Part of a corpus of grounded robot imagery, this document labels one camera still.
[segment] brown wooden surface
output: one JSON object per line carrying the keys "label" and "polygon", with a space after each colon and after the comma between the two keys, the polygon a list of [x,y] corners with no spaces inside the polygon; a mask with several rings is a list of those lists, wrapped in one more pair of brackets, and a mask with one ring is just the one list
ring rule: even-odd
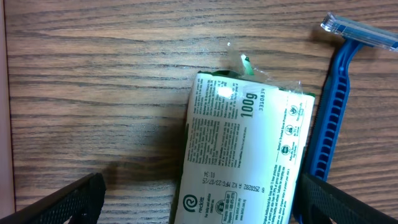
{"label": "brown wooden surface", "polygon": [[[6,0],[17,209],[90,172],[100,223],[167,223],[183,118],[199,70],[226,43],[319,95],[340,37],[327,11],[398,32],[388,1]],[[364,49],[329,182],[398,218],[398,54]]]}

